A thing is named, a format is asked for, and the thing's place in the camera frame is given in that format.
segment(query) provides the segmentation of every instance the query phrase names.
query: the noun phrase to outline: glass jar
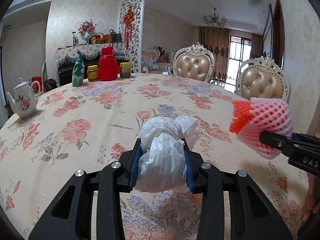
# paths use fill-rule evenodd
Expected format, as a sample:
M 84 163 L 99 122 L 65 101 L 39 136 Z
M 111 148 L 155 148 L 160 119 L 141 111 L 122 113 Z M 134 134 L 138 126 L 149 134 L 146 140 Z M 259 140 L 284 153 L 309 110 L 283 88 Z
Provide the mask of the glass jar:
M 88 81 L 89 82 L 98 81 L 99 80 L 98 65 L 89 66 L 87 74 L 88 74 Z
M 130 78 L 131 77 L 131 63 L 122 62 L 120 63 L 120 78 Z

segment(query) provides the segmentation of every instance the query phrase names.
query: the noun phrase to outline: ceiling light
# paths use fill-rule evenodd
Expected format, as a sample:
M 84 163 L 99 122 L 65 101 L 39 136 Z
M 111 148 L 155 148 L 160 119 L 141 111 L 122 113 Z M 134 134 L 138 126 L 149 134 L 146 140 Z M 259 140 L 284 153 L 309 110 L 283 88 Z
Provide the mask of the ceiling light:
M 207 15 L 204 15 L 202 20 L 205 24 L 211 25 L 211 26 L 224 26 L 226 25 L 227 21 L 224 15 L 219 16 L 218 13 L 216 13 L 216 8 L 214 9 L 214 13 L 209 13 Z
M 6 26 L 4 26 L 4 28 L 3 28 L 3 32 L 6 33 L 6 32 L 8 32 L 10 29 L 11 29 L 11 25 L 6 25 Z

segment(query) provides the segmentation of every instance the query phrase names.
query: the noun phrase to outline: white plastic bag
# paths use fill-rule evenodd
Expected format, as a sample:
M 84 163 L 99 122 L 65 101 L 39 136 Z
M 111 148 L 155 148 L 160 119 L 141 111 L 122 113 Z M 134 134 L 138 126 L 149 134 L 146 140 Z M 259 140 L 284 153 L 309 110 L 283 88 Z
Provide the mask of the white plastic bag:
M 143 192 L 161 192 L 185 185 L 187 172 L 183 145 L 191 150 L 199 137 L 198 119 L 179 116 L 148 120 L 141 128 L 141 148 L 136 188 Z

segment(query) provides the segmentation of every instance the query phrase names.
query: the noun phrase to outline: white lattice partition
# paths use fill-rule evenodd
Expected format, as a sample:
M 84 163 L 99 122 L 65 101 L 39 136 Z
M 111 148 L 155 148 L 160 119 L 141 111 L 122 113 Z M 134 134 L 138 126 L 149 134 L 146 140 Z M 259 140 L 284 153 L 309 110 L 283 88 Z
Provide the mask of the white lattice partition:
M 122 40 L 124 41 L 125 24 L 123 17 L 127 13 L 130 5 L 134 12 L 134 21 L 132 22 L 132 39 L 129 41 L 129 49 L 125 50 L 125 57 L 129 59 L 134 66 L 134 72 L 141 73 L 144 0 L 123 0 L 120 2 L 118 31 L 120 31 Z

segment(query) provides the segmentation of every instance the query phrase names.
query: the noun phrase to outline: brown curtain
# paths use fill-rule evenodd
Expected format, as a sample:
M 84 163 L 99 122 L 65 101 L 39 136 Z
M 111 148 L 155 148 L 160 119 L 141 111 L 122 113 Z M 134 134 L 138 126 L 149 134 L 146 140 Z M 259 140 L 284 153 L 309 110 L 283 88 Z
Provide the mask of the brown curtain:
M 199 41 L 216 58 L 216 68 L 212 78 L 225 82 L 229 57 L 230 30 L 214 27 L 199 27 Z
M 263 36 L 252 34 L 250 58 L 259 58 L 263 54 Z

